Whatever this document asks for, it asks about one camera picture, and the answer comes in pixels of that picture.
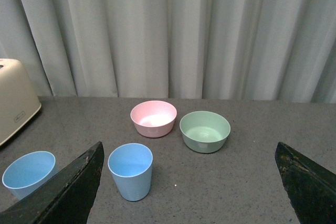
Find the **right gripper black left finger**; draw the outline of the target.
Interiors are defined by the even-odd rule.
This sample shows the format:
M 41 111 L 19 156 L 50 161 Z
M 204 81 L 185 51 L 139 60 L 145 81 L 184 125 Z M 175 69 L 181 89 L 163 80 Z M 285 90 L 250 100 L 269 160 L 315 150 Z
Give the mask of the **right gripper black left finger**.
M 86 223 L 104 164 L 97 142 L 30 195 L 1 212 L 1 223 Z

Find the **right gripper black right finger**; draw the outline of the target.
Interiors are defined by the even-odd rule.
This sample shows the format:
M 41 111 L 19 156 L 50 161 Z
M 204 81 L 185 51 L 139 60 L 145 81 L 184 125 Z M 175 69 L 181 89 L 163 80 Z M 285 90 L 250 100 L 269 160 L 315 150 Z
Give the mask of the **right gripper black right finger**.
M 275 160 L 300 223 L 335 223 L 335 174 L 279 142 Z

